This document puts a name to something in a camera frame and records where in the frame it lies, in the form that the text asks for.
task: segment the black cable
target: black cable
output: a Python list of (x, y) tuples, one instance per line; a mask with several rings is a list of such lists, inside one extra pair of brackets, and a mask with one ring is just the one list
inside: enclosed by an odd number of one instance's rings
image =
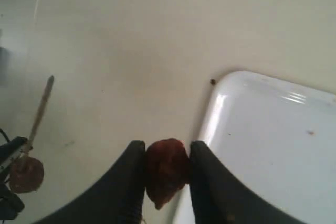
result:
[(9, 143), (10, 140), (9, 140), (9, 137), (7, 136), (6, 132), (4, 132), (3, 129), (0, 129), (0, 133), (2, 134), (2, 136), (4, 136), (4, 138), (5, 138), (5, 140), (7, 141), (7, 143)]

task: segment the red object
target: red object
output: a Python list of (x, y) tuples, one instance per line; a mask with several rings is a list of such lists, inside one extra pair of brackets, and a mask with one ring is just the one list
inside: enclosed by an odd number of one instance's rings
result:
[(190, 160), (183, 143), (174, 138), (148, 147), (145, 158), (146, 192), (157, 210), (190, 181)]
[(25, 168), (20, 171), (21, 158), (12, 163), (9, 173), (9, 187), (16, 194), (36, 191), (43, 182), (44, 168), (41, 161), (27, 157)]

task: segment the white surface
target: white surface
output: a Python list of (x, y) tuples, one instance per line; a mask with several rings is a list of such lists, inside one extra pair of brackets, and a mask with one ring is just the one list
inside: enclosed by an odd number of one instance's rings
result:
[[(336, 222), (336, 96), (251, 72), (217, 84), (199, 139), (248, 188), (309, 224)], [(189, 188), (175, 224), (194, 223)]]
[[(10, 136), (28, 134), (56, 77), (32, 153), (44, 184), (22, 196), (15, 224), (82, 193), (132, 139), (188, 146), (211, 78), (249, 69), (336, 93), (335, 0), (40, 0), (33, 32), (35, 1), (0, 0), (2, 45), (13, 53), (0, 126)], [(146, 198), (147, 223), (171, 224), (176, 200), (156, 211)]]

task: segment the white tray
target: white tray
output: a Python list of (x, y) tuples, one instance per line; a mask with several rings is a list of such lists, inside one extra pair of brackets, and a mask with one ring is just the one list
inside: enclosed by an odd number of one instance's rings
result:
[[(199, 139), (272, 205), (308, 224), (336, 223), (335, 95), (234, 72), (216, 85)], [(189, 187), (173, 223), (195, 223)]]

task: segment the wooden stick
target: wooden stick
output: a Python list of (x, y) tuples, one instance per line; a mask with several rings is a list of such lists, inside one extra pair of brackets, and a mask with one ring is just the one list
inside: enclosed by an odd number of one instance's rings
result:
[(54, 76), (50, 76), (49, 79), (48, 79), (47, 85), (44, 89), (43, 96), (41, 98), (39, 107), (38, 107), (36, 115), (35, 115), (35, 120), (34, 120), (34, 123), (33, 123), (33, 127), (31, 128), (31, 131), (30, 131), (28, 142), (27, 142), (27, 144), (26, 144), (26, 146), (23, 150), (23, 156), (21, 158), (21, 164), (20, 164), (20, 167), (19, 167), (19, 169), (21, 171), (25, 168), (26, 160), (27, 160), (27, 157), (29, 155), (29, 151), (30, 151), (30, 149), (33, 145), (33, 141), (34, 141), (34, 138), (36, 136), (38, 127), (39, 127), (39, 125), (42, 121), (42, 118), (44, 116), (45, 109), (46, 109), (46, 106), (47, 106), (47, 103), (48, 103), (48, 100), (49, 100), (49, 97), (50, 97), (50, 94), (51, 94), (51, 90), (52, 90), (53, 85), (54, 85), (54, 81), (55, 81)]

